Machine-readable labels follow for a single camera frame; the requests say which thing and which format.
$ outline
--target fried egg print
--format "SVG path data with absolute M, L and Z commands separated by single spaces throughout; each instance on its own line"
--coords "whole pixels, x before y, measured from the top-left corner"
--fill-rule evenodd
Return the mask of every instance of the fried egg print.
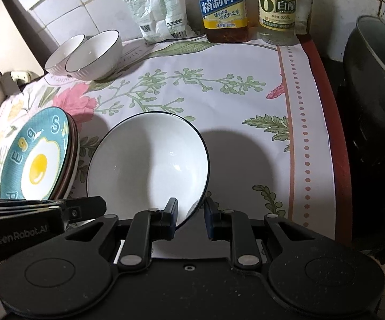
M 22 171 L 21 190 L 26 200 L 42 200 L 53 190 L 59 170 L 59 146 L 41 138 L 31 150 Z

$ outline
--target plate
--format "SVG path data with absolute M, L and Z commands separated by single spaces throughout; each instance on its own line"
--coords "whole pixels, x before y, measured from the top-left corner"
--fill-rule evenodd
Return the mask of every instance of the plate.
M 70 165 L 72 163 L 72 158 L 75 157 L 75 155 L 73 155 L 74 148 L 76 147 L 76 145 L 74 144 L 76 139 L 74 128 L 71 126 L 71 117 L 67 113 L 66 115 L 68 116 L 69 129 L 68 147 L 66 148 L 65 160 L 59 173 L 59 178 L 57 179 L 57 182 L 53 187 L 52 193 L 49 196 L 49 200 L 58 200 L 61 198 L 61 193 L 64 193 L 63 188 L 66 187 L 66 180 L 69 179 L 69 171 Z
M 66 172 L 63 175 L 63 180 L 61 182 L 61 186 L 57 190 L 55 199 L 62 199 L 68 197 L 72 188 L 72 184 L 74 183 L 74 179 L 76 177 L 78 160 L 80 157 L 80 141 L 78 138 L 77 125 L 74 119 L 72 119 L 69 114 L 67 114 L 67 116 L 69 121 L 69 133 L 71 134 L 72 140 L 72 149 L 70 151 Z
M 4 161 L 0 197 L 47 200 L 61 173 L 68 139 L 68 118 L 62 109 L 49 107 L 29 119 Z
M 164 112 L 134 115 L 115 126 L 93 155 L 87 195 L 102 196 L 107 213 L 130 219 L 178 199 L 177 227 L 198 208 L 209 180 L 209 156 L 200 133 Z

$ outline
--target dotted stripe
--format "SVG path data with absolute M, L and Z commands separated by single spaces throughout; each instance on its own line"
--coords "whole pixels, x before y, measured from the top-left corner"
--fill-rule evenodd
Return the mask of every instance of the dotted stripe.
M 296 77 L 298 74 L 295 72 L 296 71 L 296 68 L 294 68 L 294 66 L 295 66 L 295 64 L 294 64 L 294 60 L 292 59 L 293 58 L 293 55 L 292 55 L 292 51 L 291 51 L 291 49 L 288 47 L 287 48 L 287 50 L 288 50 L 288 53 L 289 53 L 289 57 L 291 58 L 290 59 L 290 62 L 291 62 L 291 66 L 292 66 L 292 74 L 295 76 L 295 77 L 293 77 L 294 78 L 294 80 L 295 80 L 295 88 L 297 89 L 297 91 L 296 91 L 296 93 L 298 94 L 298 96 L 297 96 L 297 98 L 298 98 L 298 104 L 299 104 L 299 110 L 300 110 L 300 112 L 299 112 L 299 114 L 300 114 L 300 116 L 301 116 L 301 122 L 303 122 L 303 125 L 302 125 L 302 129 L 303 129 L 303 131 L 302 131 L 302 134 L 304 135 L 304 136 L 308 136 L 308 131 L 307 131 L 307 129 L 308 129 L 308 126 L 305 124 L 306 122 L 307 122 L 307 119 L 305 118 L 305 116 L 306 116 L 306 114 L 305 114 L 305 112 L 304 112 L 304 107 L 303 107 L 303 104 L 304 104 L 304 101 L 303 101 L 303 98 L 302 98 L 302 96 L 301 96 L 301 94 L 302 94 L 302 92 L 301 92 L 301 86 L 300 86 L 300 83 L 299 83 L 299 80 L 298 80 L 298 77 Z M 309 143 L 309 139 L 308 138 L 304 138 L 304 150 L 309 150 L 309 146 L 307 145 L 307 143 Z M 307 154 L 304 154 L 304 157 L 306 158 L 306 159 L 309 159 L 310 158 L 310 155 L 307 153 Z M 309 162 L 309 161 L 306 161 L 305 162 L 305 174 L 306 175 L 309 175 L 309 174 L 311 174 L 311 171 L 308 169 L 308 167 L 311 165 L 311 163 Z M 306 178 L 304 179 L 305 180 L 305 182 L 306 183 L 310 183 L 311 182 L 311 178 L 309 177 L 309 176 L 306 176 Z M 305 191 L 307 191 L 307 192 L 311 192 L 311 186 L 306 186 L 305 187 Z M 311 196 L 309 195 L 309 194 L 307 194 L 307 195 L 305 195 L 305 199 L 307 200 L 307 201 L 309 201 L 309 200 L 311 200 Z M 305 204 L 305 206 L 304 206 L 304 208 L 305 209 L 309 209 L 310 208 L 310 206 L 309 206 L 309 204 L 307 203 L 307 204 Z M 309 213 L 304 213 L 304 218 L 309 218 Z M 305 226 L 305 227 L 307 227 L 308 225 L 309 225 L 309 223 L 307 222 L 307 221 L 305 221 L 304 223 L 303 223 L 303 225 Z

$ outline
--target pink flower print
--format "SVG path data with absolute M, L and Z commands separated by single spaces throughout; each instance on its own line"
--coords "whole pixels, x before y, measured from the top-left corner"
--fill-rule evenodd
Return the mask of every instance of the pink flower print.
M 60 95 L 56 95 L 52 102 L 54 107 L 62 108 L 74 118 L 79 131 L 82 123 L 92 120 L 98 104 L 95 98 L 83 96 L 88 88 L 89 85 L 86 83 L 76 84 Z
M 279 97 L 281 94 L 284 94 L 284 92 L 285 92 L 284 84 L 283 84 L 283 81 L 281 81 L 281 84 L 267 95 L 267 99 L 270 100 L 272 98 Z

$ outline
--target white bowl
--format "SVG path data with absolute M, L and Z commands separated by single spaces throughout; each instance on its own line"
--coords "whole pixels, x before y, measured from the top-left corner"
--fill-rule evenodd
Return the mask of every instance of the white bowl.
M 209 156 L 199 132 L 177 115 L 148 112 L 115 126 L 101 141 L 87 175 L 87 196 L 102 196 L 107 213 L 131 219 L 178 199 L 177 226 L 202 201 Z
M 66 62 L 65 70 L 82 81 L 100 79 L 114 69 L 122 51 L 119 32 L 104 31 L 79 46 Z
M 46 61 L 46 65 L 44 65 L 44 69 L 55 76 L 66 76 L 65 65 L 69 56 L 85 41 L 86 36 L 83 34 L 66 40 L 50 55 Z

